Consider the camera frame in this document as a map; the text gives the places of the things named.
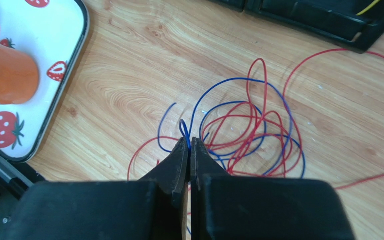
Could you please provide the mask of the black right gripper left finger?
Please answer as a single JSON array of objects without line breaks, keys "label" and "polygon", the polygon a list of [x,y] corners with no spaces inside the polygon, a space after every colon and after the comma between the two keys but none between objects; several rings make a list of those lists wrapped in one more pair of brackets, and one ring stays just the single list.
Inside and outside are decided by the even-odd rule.
[{"label": "black right gripper left finger", "polygon": [[8,240],[184,240],[189,145],[136,181],[48,182],[23,195]]}]

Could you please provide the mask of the black compartment organizer box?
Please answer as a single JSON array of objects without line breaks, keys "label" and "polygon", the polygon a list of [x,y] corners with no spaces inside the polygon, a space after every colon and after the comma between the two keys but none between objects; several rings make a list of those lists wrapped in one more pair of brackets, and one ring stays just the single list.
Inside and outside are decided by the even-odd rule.
[{"label": "black compartment organizer box", "polygon": [[384,0],[218,0],[217,4],[360,54],[384,34]]}]

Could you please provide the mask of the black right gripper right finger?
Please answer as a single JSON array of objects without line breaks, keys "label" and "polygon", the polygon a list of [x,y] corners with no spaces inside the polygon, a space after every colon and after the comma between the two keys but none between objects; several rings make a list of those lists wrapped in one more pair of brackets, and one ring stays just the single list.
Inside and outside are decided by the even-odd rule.
[{"label": "black right gripper right finger", "polygon": [[320,180],[229,175],[193,138],[194,240],[353,240],[334,188]]}]

